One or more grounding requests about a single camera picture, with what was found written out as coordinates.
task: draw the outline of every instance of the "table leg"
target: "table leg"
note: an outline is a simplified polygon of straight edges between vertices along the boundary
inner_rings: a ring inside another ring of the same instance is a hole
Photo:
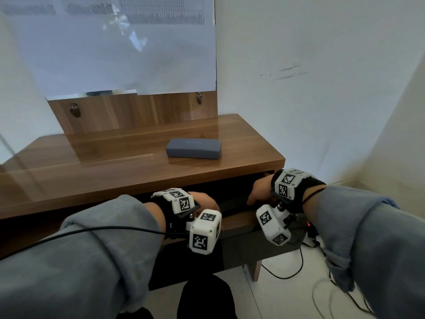
[[[262,261],[257,261],[254,263],[247,264],[247,268],[253,282],[258,281],[258,277],[260,276],[261,262]]]

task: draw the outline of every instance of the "wrist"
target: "wrist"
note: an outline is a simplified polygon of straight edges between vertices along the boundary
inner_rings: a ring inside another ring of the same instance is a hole
[[[143,205],[149,210],[149,212],[152,214],[152,216],[156,219],[158,222],[159,230],[162,232],[165,232],[167,226],[165,223],[165,216],[162,212],[161,208],[155,204],[154,202],[145,202]]]
[[[307,188],[303,194],[303,201],[315,191],[323,188],[326,188],[326,185],[317,185],[314,187]],[[316,193],[305,204],[303,204],[304,214],[307,217],[308,221],[313,223],[313,225],[316,222],[316,209],[321,194],[321,191]]]

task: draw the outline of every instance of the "black pants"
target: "black pants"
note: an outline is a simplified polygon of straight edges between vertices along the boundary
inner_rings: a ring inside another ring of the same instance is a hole
[[[149,310],[118,315],[117,319],[153,319]],[[229,285],[215,275],[189,280],[178,304],[177,319],[237,319]]]

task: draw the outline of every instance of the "wrist-mounted device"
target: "wrist-mounted device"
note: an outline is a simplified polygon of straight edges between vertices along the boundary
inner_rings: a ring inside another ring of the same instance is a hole
[[[200,208],[193,196],[181,188],[170,188],[153,193],[151,202],[157,204],[164,214],[166,233],[185,233],[173,238],[189,236],[190,249],[199,254],[210,254],[221,231],[221,213],[205,209],[198,218],[193,213]]]
[[[310,187],[325,185],[310,173],[290,168],[276,172],[271,181],[271,193],[280,203],[273,208],[268,204],[257,210],[257,219],[265,237],[274,245],[282,246],[291,239],[288,227],[298,221],[296,214],[304,213],[303,196]]]

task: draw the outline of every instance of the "wooden panel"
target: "wooden panel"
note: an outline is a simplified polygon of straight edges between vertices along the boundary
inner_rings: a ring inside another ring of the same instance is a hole
[[[69,111],[76,103],[81,117]],[[122,94],[49,101],[65,134],[140,128],[217,117],[217,92],[159,95]]]
[[[219,139],[222,157],[170,158],[165,148],[175,137]],[[237,114],[131,130],[44,136],[3,164],[0,187],[10,193],[10,199],[0,201],[0,219],[277,170],[284,162]],[[17,185],[26,197],[15,190]]]

